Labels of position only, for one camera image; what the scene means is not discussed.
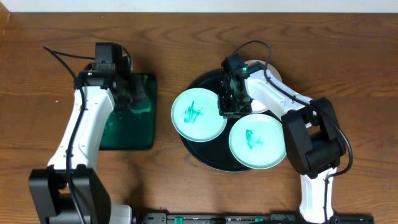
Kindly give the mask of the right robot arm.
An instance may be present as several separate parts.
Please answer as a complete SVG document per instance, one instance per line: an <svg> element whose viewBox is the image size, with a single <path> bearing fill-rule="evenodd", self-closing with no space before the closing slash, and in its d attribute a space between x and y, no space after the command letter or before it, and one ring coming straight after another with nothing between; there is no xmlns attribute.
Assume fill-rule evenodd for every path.
<svg viewBox="0 0 398 224"><path fill-rule="evenodd" d="M225 92L219 97L220 115L247 117L257 100L277 116L287 157L302 179L301 217L307 223L330 223L332 180L353 164L351 145L332 103L293 91L273 76L267 63L248 65L237 53L226 57L221 67Z"/></svg>

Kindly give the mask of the mint plate front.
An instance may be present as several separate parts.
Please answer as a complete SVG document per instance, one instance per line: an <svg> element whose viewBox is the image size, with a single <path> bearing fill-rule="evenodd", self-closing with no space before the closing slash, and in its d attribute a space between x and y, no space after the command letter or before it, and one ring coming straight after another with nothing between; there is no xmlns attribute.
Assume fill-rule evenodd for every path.
<svg viewBox="0 0 398 224"><path fill-rule="evenodd" d="M228 138L234 158L251 169L269 169L287 155L282 125L266 114L250 114L239 119Z"/></svg>

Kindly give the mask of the mint plate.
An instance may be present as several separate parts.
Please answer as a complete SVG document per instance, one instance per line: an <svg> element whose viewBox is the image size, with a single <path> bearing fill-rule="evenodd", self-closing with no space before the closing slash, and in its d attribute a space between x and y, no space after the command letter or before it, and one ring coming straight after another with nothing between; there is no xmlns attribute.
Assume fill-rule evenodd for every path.
<svg viewBox="0 0 398 224"><path fill-rule="evenodd" d="M269 169L287 155L282 125L266 114L250 114L239 119L228 138L234 158L251 169Z"/></svg>
<svg viewBox="0 0 398 224"><path fill-rule="evenodd" d="M218 95L205 88L179 94L172 104L171 120L176 131L193 142L211 141L227 125L227 119L219 114Z"/></svg>

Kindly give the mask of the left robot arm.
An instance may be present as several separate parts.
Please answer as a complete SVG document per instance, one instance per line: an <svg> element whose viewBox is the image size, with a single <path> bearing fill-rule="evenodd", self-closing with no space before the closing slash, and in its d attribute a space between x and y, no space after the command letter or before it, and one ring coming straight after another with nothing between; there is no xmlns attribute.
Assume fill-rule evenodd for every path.
<svg viewBox="0 0 398 224"><path fill-rule="evenodd" d="M41 223L140 223L132 207L111 203L97 173L106 122L113 111L149 113L144 77L132 73L125 47L96 43L95 57L72 73L74 106L62 141L46 168L34 169L29 189Z"/></svg>

